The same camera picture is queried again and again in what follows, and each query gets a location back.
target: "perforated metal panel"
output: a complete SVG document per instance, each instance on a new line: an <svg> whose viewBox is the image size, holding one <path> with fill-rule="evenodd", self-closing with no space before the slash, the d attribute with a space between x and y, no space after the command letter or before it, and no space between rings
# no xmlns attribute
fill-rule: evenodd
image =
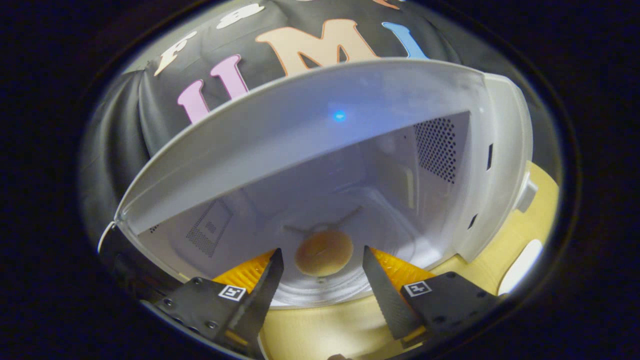
<svg viewBox="0 0 640 360"><path fill-rule="evenodd" d="M186 235L186 239L207 256L213 257L213 253L227 224L231 220L231 216L231 211L227 205L220 199L215 200L193 224L193 227ZM201 226L205 217L207 218L206 223Z"/></svg>
<svg viewBox="0 0 640 360"><path fill-rule="evenodd" d="M413 126L420 166L455 184L456 133L451 119L434 119Z"/></svg>

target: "dark background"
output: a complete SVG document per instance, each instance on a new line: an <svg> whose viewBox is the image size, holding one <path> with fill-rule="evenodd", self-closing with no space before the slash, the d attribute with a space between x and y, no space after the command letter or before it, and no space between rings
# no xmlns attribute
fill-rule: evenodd
<svg viewBox="0 0 640 360"><path fill-rule="evenodd" d="M84 122L74 116L74 100L119 44L188 3L5 5L8 249L1 269L8 306L0 357L207 356L113 286L84 238L74 197ZM638 11L631 2L447 3L514 45L553 84L573 119L584 174L576 231L545 291L447 358L638 357L638 286L631 269L639 239L633 195L640 132L637 115L630 114L638 93L632 55L638 50L639 29L632 22Z"/></svg>

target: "round food item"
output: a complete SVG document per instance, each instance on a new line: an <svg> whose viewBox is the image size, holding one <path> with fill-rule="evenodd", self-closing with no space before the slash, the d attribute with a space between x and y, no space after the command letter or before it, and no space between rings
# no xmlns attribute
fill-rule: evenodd
<svg viewBox="0 0 640 360"><path fill-rule="evenodd" d="M296 251L296 266L301 273L314 277L329 276L347 265L353 255L351 237L339 230L315 233Z"/></svg>

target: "blue light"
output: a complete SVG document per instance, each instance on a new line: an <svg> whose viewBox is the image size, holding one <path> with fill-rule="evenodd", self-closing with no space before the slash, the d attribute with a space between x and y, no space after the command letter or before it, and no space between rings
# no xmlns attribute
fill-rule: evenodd
<svg viewBox="0 0 640 360"><path fill-rule="evenodd" d="M335 121L337 122L342 122L344 121L344 119L347 117L347 115L344 113L344 111L339 110L336 111L335 114L333 114L333 118L335 119Z"/></svg>

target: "yellow table surface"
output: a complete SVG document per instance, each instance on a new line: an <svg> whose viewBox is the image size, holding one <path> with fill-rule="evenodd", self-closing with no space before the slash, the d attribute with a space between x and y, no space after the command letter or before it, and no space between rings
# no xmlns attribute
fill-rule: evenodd
<svg viewBox="0 0 640 360"><path fill-rule="evenodd" d="M455 271L496 294L502 277L533 239L544 245L554 222L559 189L540 167L528 163L538 192L525 213L512 212L494 239L471 263L459 255L431 272ZM326 360L340 353L353 360L386 359L403 349L394 341L373 295L332 306L272 309L260 340L270 360Z"/></svg>

